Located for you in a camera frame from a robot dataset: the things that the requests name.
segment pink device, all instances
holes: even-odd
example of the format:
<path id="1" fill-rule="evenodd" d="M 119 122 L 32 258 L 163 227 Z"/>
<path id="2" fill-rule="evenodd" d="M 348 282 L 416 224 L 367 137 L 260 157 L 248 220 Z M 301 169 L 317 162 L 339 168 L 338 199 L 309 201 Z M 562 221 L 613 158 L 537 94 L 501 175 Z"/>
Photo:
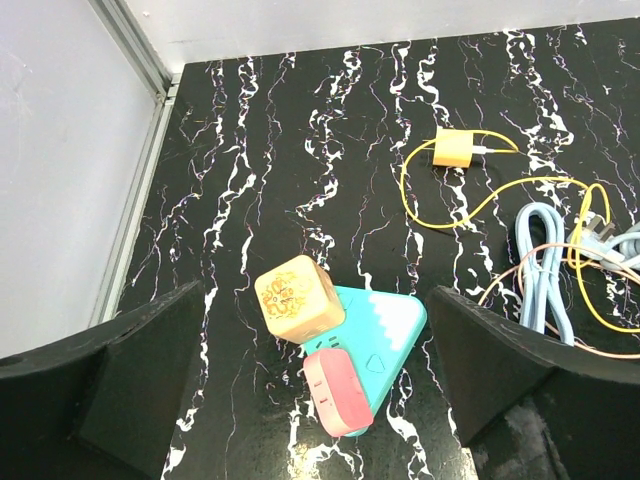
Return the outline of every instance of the pink device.
<path id="1" fill-rule="evenodd" d="M 320 423 L 332 437 L 368 427 L 373 413 L 346 350 L 323 348 L 304 359 L 304 376 Z"/>

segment tabletop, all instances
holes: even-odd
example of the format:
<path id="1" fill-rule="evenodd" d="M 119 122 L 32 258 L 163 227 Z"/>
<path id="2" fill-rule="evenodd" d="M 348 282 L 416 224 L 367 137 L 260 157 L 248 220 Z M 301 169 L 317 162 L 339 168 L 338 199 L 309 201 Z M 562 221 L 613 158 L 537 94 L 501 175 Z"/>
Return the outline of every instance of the tabletop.
<path id="1" fill-rule="evenodd" d="M 305 253 L 336 285 L 422 301 L 446 285 L 478 300 L 517 263 L 522 206 L 546 202 L 574 222 L 580 190 L 552 182 L 509 189 L 456 229 L 410 221 L 401 165 L 437 127 L 497 131 L 522 153 L 474 157 L 468 170 L 434 169 L 431 154 L 420 155 L 409 189 L 422 219 L 458 220 L 511 180 L 569 176 L 604 185 L 616 224 L 629 228 L 640 190 L 639 26 L 630 19 L 187 65 L 120 303 L 128 311 L 193 279 L 205 286 L 199 354 L 163 478 L 476 478 L 428 325 L 369 431 L 332 439 L 312 408 L 301 348 L 269 334 L 253 281 Z M 637 297 L 622 280 L 585 277 L 607 318 L 639 324 Z M 640 351 L 637 336 L 589 316 L 572 275 L 562 280 L 577 336 Z M 513 280 L 490 306 L 517 318 Z"/>

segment wooden cube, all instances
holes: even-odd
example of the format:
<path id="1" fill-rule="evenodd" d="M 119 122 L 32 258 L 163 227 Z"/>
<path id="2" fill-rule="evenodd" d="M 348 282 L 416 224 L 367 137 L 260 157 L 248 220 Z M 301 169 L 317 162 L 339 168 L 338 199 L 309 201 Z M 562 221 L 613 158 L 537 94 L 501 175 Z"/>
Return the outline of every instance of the wooden cube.
<path id="1" fill-rule="evenodd" d="M 304 343 L 344 322 L 331 278 L 305 255 L 261 275 L 254 287 L 267 328 L 277 337 Z"/>

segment teal triangle power bank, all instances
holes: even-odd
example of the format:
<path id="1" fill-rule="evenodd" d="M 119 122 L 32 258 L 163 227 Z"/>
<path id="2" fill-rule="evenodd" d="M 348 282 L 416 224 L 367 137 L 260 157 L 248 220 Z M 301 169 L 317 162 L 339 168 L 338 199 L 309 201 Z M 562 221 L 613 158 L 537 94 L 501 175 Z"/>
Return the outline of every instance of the teal triangle power bank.
<path id="1" fill-rule="evenodd" d="M 408 295 L 335 288 L 347 312 L 345 321 L 305 342 L 304 349 L 308 355 L 322 348 L 346 350 L 375 415 L 426 325 L 427 311 Z"/>

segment yellow charging cable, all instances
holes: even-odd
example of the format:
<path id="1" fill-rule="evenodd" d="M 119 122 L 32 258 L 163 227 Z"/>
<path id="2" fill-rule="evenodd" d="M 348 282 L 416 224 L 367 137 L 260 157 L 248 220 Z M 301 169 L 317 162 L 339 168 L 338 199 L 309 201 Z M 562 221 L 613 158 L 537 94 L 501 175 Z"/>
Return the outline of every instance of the yellow charging cable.
<path id="1" fill-rule="evenodd" d="M 474 134 L 484 134 L 484 135 L 491 135 L 493 137 L 497 137 L 503 141 L 505 141 L 509 146 L 512 147 L 512 150 L 507 150 L 507 149 L 503 149 L 503 150 L 494 150 L 493 153 L 518 153 L 518 146 L 508 137 L 497 133 L 497 132 L 492 132 L 489 130 L 472 130 L 472 132 Z M 400 193 L 402 196 L 402 204 L 404 205 L 404 208 L 407 212 L 407 214 L 409 215 L 409 217 L 411 217 L 411 219 L 416 222 L 418 225 L 421 225 L 425 228 L 430 228 L 433 230 L 443 230 L 443 229 L 448 229 L 448 228 L 456 228 L 459 227 L 461 225 L 464 225 L 465 223 L 467 223 L 469 220 L 471 220 L 473 217 L 475 217 L 491 200 L 493 200 L 495 197 L 497 197 L 498 195 L 500 195 L 500 193 L 504 192 L 505 190 L 514 187 L 516 185 L 521 185 L 523 183 L 533 183 L 533 182 L 557 182 L 557 183 L 570 183 L 573 185 L 577 185 L 579 187 L 581 187 L 584 191 L 584 198 L 582 200 L 582 204 L 580 206 L 580 214 L 578 216 L 578 223 L 576 225 L 576 229 L 574 231 L 574 235 L 571 238 L 571 243 L 572 244 L 577 244 L 577 241 L 581 238 L 582 235 L 582 224 L 585 221 L 586 215 L 589 212 L 590 208 L 591 208 L 591 204 L 593 202 L 593 192 L 595 190 L 598 190 L 600 192 L 600 194 L 602 195 L 602 200 L 604 202 L 604 211 L 605 211 L 605 222 L 609 223 L 611 221 L 611 206 L 609 203 L 609 197 L 607 195 L 606 190 L 604 189 L 604 187 L 599 184 L 599 183 L 593 183 L 591 185 L 587 185 L 584 182 L 581 182 L 580 180 L 576 180 L 575 178 L 570 178 L 570 177 L 529 177 L 529 178 L 521 178 L 519 180 L 514 180 L 512 182 L 509 182 L 503 186 L 501 186 L 500 188 L 498 188 L 497 190 L 495 190 L 494 192 L 492 192 L 487 198 L 485 198 L 480 205 L 478 205 L 469 215 L 467 215 L 466 217 L 456 221 L 456 222 L 452 222 L 452 223 L 442 223 L 442 224 L 437 224 L 437 223 L 428 223 L 425 222 L 424 220 L 421 220 L 420 218 L 418 218 L 418 216 L 416 215 L 416 213 L 411 209 L 411 207 L 409 206 L 409 201 L 407 199 L 407 192 L 406 192 L 406 187 L 405 187 L 405 177 L 407 175 L 407 169 L 409 167 L 409 163 L 411 162 L 411 160 L 413 159 L 413 157 L 415 157 L 421 150 L 424 150 L 428 147 L 430 147 L 431 145 L 433 145 L 434 143 L 437 142 L 437 139 L 433 138 L 431 140 L 427 140 L 426 142 L 424 142 L 422 145 L 420 145 L 419 147 L 417 147 L 415 150 L 413 150 L 409 156 L 406 158 L 406 160 L 404 161 L 404 163 L 402 164 L 402 171 L 400 173 Z M 598 320 L 602 325 L 604 325 L 605 327 L 614 330 L 616 332 L 620 332 L 620 333 L 640 333 L 640 328 L 623 328 L 623 327 L 618 327 L 616 325 L 611 324 L 610 322 L 608 322 L 607 320 L 605 320 L 604 318 L 602 318 L 602 316 L 597 312 L 597 310 L 595 309 L 595 307 L 593 306 L 593 304 L 591 303 L 591 299 L 589 298 L 589 294 L 587 293 L 587 289 L 584 285 L 584 279 L 582 277 L 582 268 L 590 266 L 593 264 L 593 262 L 591 260 L 582 260 L 580 258 L 580 252 L 576 249 L 569 249 L 567 252 L 567 256 L 568 256 L 568 264 L 575 269 L 576 271 L 576 276 L 577 276 L 577 280 L 578 280 L 578 287 L 580 289 L 580 293 L 582 294 L 582 298 L 585 301 L 585 304 L 587 305 L 587 308 L 589 309 L 589 311 L 591 312 L 591 314 L 594 316 L 594 318 L 596 320 Z"/>

